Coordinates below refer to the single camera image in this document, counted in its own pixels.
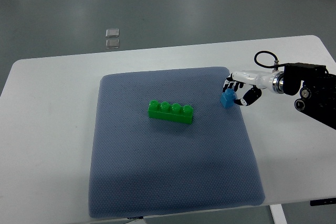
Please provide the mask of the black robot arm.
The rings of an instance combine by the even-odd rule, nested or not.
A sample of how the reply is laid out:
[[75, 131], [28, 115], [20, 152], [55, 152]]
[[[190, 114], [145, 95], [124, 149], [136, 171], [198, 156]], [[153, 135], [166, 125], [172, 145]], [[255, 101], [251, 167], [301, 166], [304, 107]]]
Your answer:
[[335, 129], [335, 75], [324, 65], [287, 63], [284, 65], [283, 92], [300, 95], [297, 111]]

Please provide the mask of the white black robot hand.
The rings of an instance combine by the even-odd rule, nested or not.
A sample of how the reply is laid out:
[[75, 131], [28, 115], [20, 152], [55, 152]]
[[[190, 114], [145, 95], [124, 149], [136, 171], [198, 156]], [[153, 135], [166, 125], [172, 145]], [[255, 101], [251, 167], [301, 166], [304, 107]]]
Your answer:
[[249, 106], [257, 101], [262, 90], [269, 90], [276, 94], [283, 94], [283, 71], [263, 72], [263, 71], [235, 71], [232, 72], [224, 81], [223, 93], [235, 94], [244, 85], [251, 88], [240, 99], [233, 100], [233, 103], [240, 106]]

